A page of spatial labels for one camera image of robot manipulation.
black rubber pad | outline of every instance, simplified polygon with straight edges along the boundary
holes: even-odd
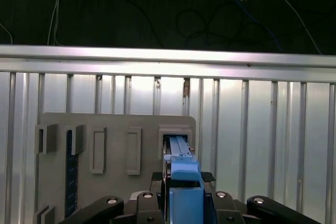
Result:
[[[214,176],[210,172],[201,172],[201,176],[204,182],[215,181]],[[162,180],[162,172],[154,172],[152,175],[152,181],[154,180]]]
[[[154,180],[162,180],[162,172],[153,172],[152,181]]]
[[[210,172],[201,172],[201,176],[204,182],[216,181],[214,176]]]

gray plastic board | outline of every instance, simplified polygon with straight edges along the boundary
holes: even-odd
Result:
[[[133,192],[148,190],[152,173],[162,171],[163,135],[187,135],[194,147],[194,133],[189,116],[43,114],[36,126],[37,215],[49,206],[46,224],[64,219],[69,155],[78,159],[77,209],[108,195],[127,201]]]

blue cable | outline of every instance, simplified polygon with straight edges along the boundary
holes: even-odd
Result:
[[[282,46],[279,43],[279,40],[277,38],[277,36],[270,30],[268,29],[266,26],[264,26],[262,23],[260,23],[258,20],[256,20],[248,11],[247,9],[240,3],[239,0],[235,0],[237,5],[244,11],[244,13],[256,24],[263,26],[263,28],[268,31],[268,33],[272,36],[272,38],[274,39],[275,43],[277,44],[278,49],[280,50],[280,52],[283,52]]]

silver bolt head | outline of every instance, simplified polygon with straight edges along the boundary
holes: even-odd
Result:
[[[150,194],[150,193],[146,193],[146,194],[143,195],[143,197],[149,199],[149,198],[152,198],[153,195]]]
[[[109,199],[107,201],[107,203],[113,205],[113,204],[117,203],[117,200],[116,199]]]
[[[258,204],[263,204],[265,201],[261,198],[255,198],[254,201]]]
[[[223,193],[222,191],[219,191],[219,192],[217,193],[217,196],[218,196],[219,198],[224,198],[224,197],[226,197],[226,194]]]

corrugated metal wall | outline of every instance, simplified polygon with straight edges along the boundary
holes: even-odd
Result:
[[[217,190],[336,223],[333,84],[0,72],[0,223],[32,223],[44,112],[190,115]]]

